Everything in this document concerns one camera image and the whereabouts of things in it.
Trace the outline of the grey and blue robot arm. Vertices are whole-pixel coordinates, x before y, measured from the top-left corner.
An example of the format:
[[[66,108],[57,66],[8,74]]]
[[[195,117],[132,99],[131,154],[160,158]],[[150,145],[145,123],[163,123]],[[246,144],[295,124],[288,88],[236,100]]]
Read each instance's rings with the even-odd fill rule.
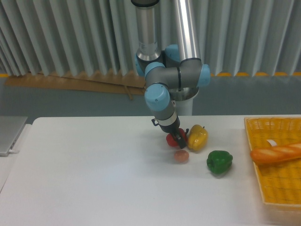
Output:
[[[177,44],[162,50],[158,43],[158,0],[134,0],[139,48],[137,70],[142,71],[144,98],[154,126],[172,136],[180,148],[187,145],[173,101],[191,100],[200,87],[210,82],[210,68],[203,64],[190,0],[175,0]]]

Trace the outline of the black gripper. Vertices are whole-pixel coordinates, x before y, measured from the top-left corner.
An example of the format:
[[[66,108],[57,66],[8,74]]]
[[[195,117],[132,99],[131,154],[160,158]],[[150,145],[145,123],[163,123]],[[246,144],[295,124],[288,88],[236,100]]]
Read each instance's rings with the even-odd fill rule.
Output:
[[[169,123],[167,126],[160,124],[160,128],[165,132],[171,135],[172,139],[178,146],[183,149],[187,146],[186,144],[186,136],[181,134],[179,131],[180,120],[176,118],[173,123]]]

